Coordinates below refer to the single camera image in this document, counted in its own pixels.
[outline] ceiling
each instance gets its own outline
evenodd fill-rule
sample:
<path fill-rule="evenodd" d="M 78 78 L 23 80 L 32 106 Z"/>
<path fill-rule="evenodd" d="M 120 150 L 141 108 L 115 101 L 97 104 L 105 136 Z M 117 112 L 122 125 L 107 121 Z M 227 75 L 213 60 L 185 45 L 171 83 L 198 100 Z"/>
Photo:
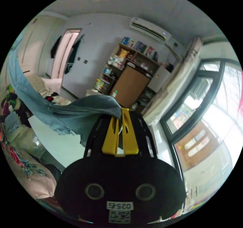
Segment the ceiling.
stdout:
<path fill-rule="evenodd" d="M 194 36 L 225 38 L 219 27 L 187 0 L 57 0 L 44 11 L 67 17 L 84 13 L 139 17 L 161 26 L 186 45 Z"/>

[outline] windowsill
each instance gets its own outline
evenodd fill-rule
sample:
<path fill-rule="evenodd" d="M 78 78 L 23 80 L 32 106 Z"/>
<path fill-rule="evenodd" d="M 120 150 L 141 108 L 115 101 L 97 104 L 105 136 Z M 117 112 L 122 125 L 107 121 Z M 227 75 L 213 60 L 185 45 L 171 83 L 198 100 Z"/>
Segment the windowsill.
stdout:
<path fill-rule="evenodd" d="M 151 125 L 149 126 L 149 130 L 151 131 L 154 140 L 158 159 L 163 160 L 164 162 L 175 168 L 170 146 L 168 144 L 161 124 L 158 123 L 157 125 Z"/>

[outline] brown cabinet door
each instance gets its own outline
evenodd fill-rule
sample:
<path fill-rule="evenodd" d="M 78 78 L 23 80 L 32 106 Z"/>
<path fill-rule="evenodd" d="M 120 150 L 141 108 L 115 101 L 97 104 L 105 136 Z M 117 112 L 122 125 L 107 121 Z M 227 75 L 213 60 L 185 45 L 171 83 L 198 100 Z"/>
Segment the brown cabinet door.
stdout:
<path fill-rule="evenodd" d="M 125 108 L 131 108 L 149 82 L 149 78 L 127 66 L 113 87 L 110 96 Z"/>

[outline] book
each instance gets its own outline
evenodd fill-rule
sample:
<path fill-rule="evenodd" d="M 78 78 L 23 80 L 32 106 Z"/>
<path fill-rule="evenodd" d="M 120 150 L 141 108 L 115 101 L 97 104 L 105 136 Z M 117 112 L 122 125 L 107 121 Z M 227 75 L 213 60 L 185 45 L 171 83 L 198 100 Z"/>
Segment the book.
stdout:
<path fill-rule="evenodd" d="M 139 48 L 140 48 L 140 46 L 141 46 L 141 44 L 142 44 L 142 42 L 141 41 L 139 41 L 138 42 L 138 45 L 136 46 L 136 48 L 134 48 L 136 51 L 138 51 L 139 50 Z"/>
<path fill-rule="evenodd" d="M 152 59 L 152 58 L 153 58 L 154 53 L 155 53 L 155 49 L 153 49 L 153 50 L 152 50 L 152 52 L 151 52 L 151 54 L 150 54 L 150 56 L 149 56 L 149 58 L 150 58 L 150 59 Z"/>
<path fill-rule="evenodd" d="M 129 44 L 131 43 L 131 40 L 132 40 L 132 39 L 129 38 L 129 40 L 128 40 L 127 44 L 126 44 L 127 46 L 129 46 Z"/>
<path fill-rule="evenodd" d="M 124 44 L 124 41 L 126 40 L 126 36 L 122 39 L 121 44 Z"/>
<path fill-rule="evenodd" d="M 141 42 L 141 44 L 140 44 L 140 46 L 139 46 L 139 48 L 138 48 L 138 51 L 139 51 L 139 52 L 141 51 L 141 49 L 143 48 L 143 46 L 144 46 L 144 44 Z"/>
<path fill-rule="evenodd" d="M 158 62 L 159 54 L 156 54 L 155 62 Z"/>
<path fill-rule="evenodd" d="M 147 57 L 150 57 L 152 50 L 153 50 L 152 46 L 149 46 L 148 51 L 146 53 Z"/>
<path fill-rule="evenodd" d="M 140 41 L 138 41 L 138 42 L 136 43 L 136 45 L 135 45 L 135 47 L 134 47 L 133 49 L 134 49 L 134 50 L 137 50 L 138 47 L 139 47 L 139 45 L 140 45 Z"/>
<path fill-rule="evenodd" d="M 152 60 L 153 60 L 153 61 L 155 61 L 155 59 L 156 59 L 156 55 L 157 55 L 157 52 L 155 51 L 155 52 L 154 52 L 154 55 L 153 55 L 153 57 L 152 57 Z"/>
<path fill-rule="evenodd" d="M 146 50 L 147 46 L 146 45 L 143 45 L 142 49 L 141 49 L 141 53 L 144 53 L 144 51 Z"/>
<path fill-rule="evenodd" d="M 125 41 L 124 41 L 124 45 L 127 45 L 127 43 L 128 43 L 129 40 L 130 40 L 130 38 L 127 37 L 127 38 L 125 39 Z"/>
<path fill-rule="evenodd" d="M 144 51 L 143 55 L 146 55 L 146 53 L 147 53 L 148 49 L 149 49 L 149 46 L 147 46 L 147 48 L 145 49 L 145 51 Z"/>
<path fill-rule="evenodd" d="M 136 44 L 137 44 L 137 41 L 134 41 L 132 48 L 134 48 Z"/>
<path fill-rule="evenodd" d="M 133 45 L 133 43 L 134 43 L 134 39 L 131 39 L 131 40 L 129 41 L 129 43 L 128 43 L 128 46 L 131 47 L 131 46 Z"/>

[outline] window frame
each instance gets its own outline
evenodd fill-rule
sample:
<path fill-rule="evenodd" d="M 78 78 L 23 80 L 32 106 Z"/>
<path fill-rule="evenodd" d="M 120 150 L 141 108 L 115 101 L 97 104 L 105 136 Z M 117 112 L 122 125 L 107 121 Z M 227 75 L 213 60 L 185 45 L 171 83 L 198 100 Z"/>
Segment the window frame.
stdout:
<path fill-rule="evenodd" d="M 207 62 L 219 62 L 220 67 L 219 71 L 207 71 L 207 70 L 200 70 L 202 64 Z M 184 175 L 182 172 L 182 167 L 179 161 L 178 154 L 176 152 L 176 149 L 174 147 L 174 144 L 177 143 L 179 140 L 181 140 L 184 136 L 186 136 L 197 124 L 198 122 L 203 118 L 204 114 L 208 110 L 211 104 L 213 104 L 214 100 L 216 99 L 216 95 L 218 93 L 219 87 L 221 85 L 223 75 L 224 75 L 224 69 L 226 63 L 232 63 L 236 66 L 239 66 L 241 68 L 241 65 L 239 62 L 231 60 L 231 59 L 225 59 L 225 58 L 209 58 L 209 59 L 203 59 L 200 61 L 197 71 L 192 79 L 192 81 L 189 83 L 189 85 L 186 87 L 180 98 L 176 101 L 176 103 L 171 107 L 171 109 L 160 119 L 160 124 L 162 126 L 162 129 L 165 133 L 165 136 L 167 138 L 169 148 L 172 154 L 172 158 L 175 164 L 175 169 L 180 174 L 181 179 L 183 183 L 185 183 Z M 185 99 L 188 96 L 189 91 L 193 87 L 193 85 L 196 83 L 196 79 L 198 77 L 205 77 L 205 78 L 212 78 L 213 82 L 210 86 L 209 91 L 207 92 L 205 98 L 203 99 L 201 105 L 199 106 L 198 110 L 196 110 L 193 115 L 183 124 L 183 126 L 178 129 L 174 134 L 171 134 L 171 131 L 166 123 L 166 121 L 178 110 L 178 108 L 181 106 L 181 104 L 185 101 Z"/>

